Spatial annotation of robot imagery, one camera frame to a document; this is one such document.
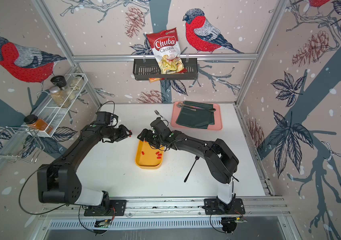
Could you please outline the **yellow plastic storage tray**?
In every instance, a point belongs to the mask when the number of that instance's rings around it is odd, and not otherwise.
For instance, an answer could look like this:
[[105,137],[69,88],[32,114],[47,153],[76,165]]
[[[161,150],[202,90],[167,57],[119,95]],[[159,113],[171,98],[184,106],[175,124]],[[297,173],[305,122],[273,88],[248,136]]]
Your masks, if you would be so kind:
[[135,156],[135,164],[141,169],[158,169],[162,164],[163,153],[164,149],[152,149],[147,142],[139,141]]

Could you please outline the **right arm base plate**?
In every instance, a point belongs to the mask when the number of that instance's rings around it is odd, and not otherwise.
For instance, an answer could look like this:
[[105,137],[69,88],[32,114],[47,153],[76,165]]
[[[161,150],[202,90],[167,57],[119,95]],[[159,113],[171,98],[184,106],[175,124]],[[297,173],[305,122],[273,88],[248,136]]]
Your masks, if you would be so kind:
[[244,215],[246,213],[242,199],[234,198],[225,204],[218,198],[204,199],[202,208],[206,215]]

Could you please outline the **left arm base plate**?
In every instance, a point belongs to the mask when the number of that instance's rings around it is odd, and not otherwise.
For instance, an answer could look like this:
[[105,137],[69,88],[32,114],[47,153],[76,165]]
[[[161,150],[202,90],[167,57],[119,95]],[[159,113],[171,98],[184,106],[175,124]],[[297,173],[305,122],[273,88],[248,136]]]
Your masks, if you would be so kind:
[[99,206],[86,206],[85,217],[124,216],[127,200],[109,200]]

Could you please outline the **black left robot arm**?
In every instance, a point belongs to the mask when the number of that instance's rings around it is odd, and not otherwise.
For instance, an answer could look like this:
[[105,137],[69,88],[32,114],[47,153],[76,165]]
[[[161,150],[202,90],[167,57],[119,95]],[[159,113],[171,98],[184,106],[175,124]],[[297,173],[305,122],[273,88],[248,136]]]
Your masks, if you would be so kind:
[[38,199],[41,203],[102,206],[109,205],[106,191],[84,187],[76,172],[90,150],[99,142],[114,143],[132,135],[124,125],[117,128],[91,123],[81,131],[77,140],[59,158],[37,171]]

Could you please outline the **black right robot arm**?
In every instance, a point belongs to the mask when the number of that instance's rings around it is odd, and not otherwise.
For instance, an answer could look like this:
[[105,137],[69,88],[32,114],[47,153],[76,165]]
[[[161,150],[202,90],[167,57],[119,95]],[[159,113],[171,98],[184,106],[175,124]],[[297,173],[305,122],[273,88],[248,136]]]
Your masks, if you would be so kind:
[[164,147],[185,151],[204,159],[211,175],[218,182],[217,199],[228,205],[235,198],[233,175],[238,170],[239,160],[223,140],[205,141],[180,131],[166,130],[160,133],[148,129],[142,130],[137,138],[149,143],[153,149]]

